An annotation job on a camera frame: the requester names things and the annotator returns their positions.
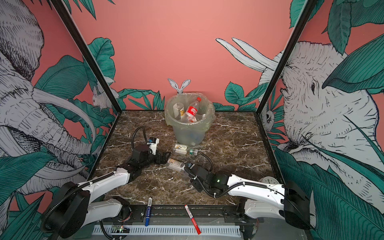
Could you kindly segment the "orange label clear bottle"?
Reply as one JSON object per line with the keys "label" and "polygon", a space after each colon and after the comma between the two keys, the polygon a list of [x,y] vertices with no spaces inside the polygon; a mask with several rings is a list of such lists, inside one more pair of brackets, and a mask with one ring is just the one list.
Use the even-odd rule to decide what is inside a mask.
{"label": "orange label clear bottle", "polygon": [[183,162],[179,162],[175,159],[169,158],[166,162],[165,166],[173,171],[182,172],[184,171],[185,164]]}

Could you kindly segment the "small bird label bottle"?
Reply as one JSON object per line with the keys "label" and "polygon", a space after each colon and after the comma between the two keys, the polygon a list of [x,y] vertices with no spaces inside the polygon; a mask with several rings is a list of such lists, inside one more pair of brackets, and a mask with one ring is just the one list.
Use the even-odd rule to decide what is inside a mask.
{"label": "small bird label bottle", "polygon": [[179,155],[197,156],[199,154],[199,150],[191,149],[187,145],[175,144],[175,146],[173,147],[173,153]]}

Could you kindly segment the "red cola label bottle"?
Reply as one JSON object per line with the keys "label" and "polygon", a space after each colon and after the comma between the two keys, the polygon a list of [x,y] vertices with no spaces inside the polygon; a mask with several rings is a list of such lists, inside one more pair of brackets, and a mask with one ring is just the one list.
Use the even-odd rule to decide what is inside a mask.
{"label": "red cola label bottle", "polygon": [[201,98],[200,97],[197,97],[190,105],[189,107],[187,108],[186,112],[185,112],[185,116],[186,116],[186,122],[187,123],[193,123],[193,122],[196,122],[197,119],[196,119],[196,115],[198,113],[198,110],[200,108],[200,103],[201,103]]}

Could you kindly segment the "red green label bottle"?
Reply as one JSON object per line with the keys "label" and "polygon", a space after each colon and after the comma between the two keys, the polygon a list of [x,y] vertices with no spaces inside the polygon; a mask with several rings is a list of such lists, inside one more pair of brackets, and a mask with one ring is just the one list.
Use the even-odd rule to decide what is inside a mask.
{"label": "red green label bottle", "polygon": [[176,120],[181,120],[185,114],[185,108],[182,103],[176,103],[173,105],[174,118]]}

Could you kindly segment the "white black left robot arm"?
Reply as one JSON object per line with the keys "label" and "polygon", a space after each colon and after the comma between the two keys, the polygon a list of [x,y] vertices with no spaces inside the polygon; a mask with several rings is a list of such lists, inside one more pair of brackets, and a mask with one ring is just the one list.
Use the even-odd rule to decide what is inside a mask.
{"label": "white black left robot arm", "polygon": [[122,198],[98,202],[107,192],[124,186],[141,175],[150,165],[164,165],[171,152],[152,152],[149,145],[134,148],[132,155],[123,164],[108,174],[96,179],[75,184],[64,184],[43,213],[41,231],[68,238],[80,228],[107,218],[130,216],[130,204]]}

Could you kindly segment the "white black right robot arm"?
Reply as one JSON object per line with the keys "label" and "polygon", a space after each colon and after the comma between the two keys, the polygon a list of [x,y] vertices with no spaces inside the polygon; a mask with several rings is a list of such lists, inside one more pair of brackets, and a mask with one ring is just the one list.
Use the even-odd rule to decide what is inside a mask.
{"label": "white black right robot arm", "polygon": [[202,166],[187,163],[182,170],[198,192],[218,199],[225,195],[246,198],[244,215],[251,219],[275,218],[310,230],[310,198],[294,182],[270,184],[247,180],[234,174],[214,174]]}

